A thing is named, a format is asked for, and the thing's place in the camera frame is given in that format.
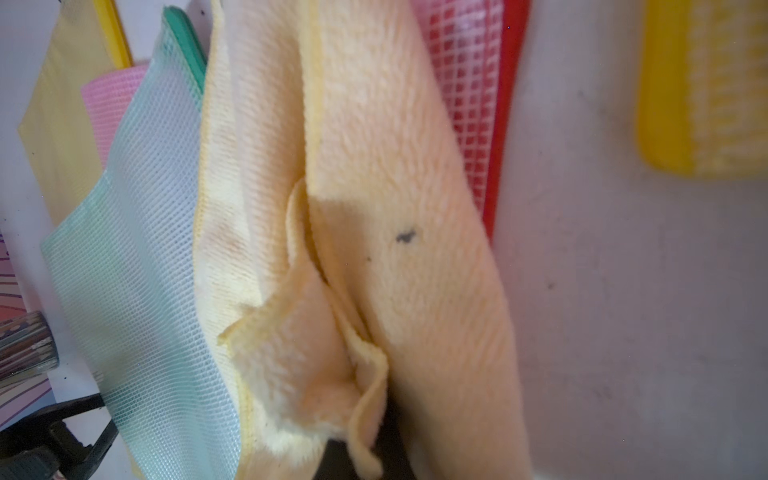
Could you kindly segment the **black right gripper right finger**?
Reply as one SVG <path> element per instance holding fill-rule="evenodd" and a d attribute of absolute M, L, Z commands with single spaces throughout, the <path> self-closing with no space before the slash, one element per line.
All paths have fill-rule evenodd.
<path fill-rule="evenodd" d="M 398 428 L 398 410 L 393 401 L 387 405 L 374 452 L 382 462 L 382 480 L 415 480 Z"/>

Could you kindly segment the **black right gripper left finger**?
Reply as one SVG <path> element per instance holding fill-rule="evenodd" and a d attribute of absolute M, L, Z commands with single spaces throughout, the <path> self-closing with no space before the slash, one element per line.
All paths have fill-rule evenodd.
<path fill-rule="evenodd" d="M 345 442 L 327 442 L 313 480 L 359 480 Z"/>

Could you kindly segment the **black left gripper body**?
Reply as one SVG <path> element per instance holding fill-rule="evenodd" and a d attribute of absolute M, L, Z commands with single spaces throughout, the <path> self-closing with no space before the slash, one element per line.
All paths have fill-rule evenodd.
<path fill-rule="evenodd" d="M 1 432 L 3 479 L 89 479 L 97 471 L 118 436 L 113 421 L 107 423 L 95 443 L 85 445 L 65 421 L 100 409 L 101 395 L 69 400 L 44 407 Z"/>

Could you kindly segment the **yellow microfiber cloth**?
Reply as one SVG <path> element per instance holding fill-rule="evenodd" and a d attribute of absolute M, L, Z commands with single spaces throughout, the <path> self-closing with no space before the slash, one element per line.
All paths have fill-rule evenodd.
<path fill-rule="evenodd" d="M 389 404 L 419 479 L 529 479 L 506 295 L 407 1 L 215 1 L 197 318 L 240 479 L 357 475 Z"/>

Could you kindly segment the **clear mesh document bag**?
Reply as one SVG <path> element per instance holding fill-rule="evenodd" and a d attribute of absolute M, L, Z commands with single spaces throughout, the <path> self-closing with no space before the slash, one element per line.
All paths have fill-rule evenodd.
<path fill-rule="evenodd" d="M 231 479 L 240 455 L 194 301 L 205 70 L 186 13 L 165 8 L 104 173 L 41 246 L 78 350 L 149 479 Z"/>

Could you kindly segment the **pale yellow document bag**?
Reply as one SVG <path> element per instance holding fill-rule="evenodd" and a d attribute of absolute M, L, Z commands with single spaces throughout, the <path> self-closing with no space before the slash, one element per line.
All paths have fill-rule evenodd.
<path fill-rule="evenodd" d="M 102 175 L 81 88 L 132 65 L 116 3 L 63 1 L 18 127 L 52 223 L 59 225 Z"/>

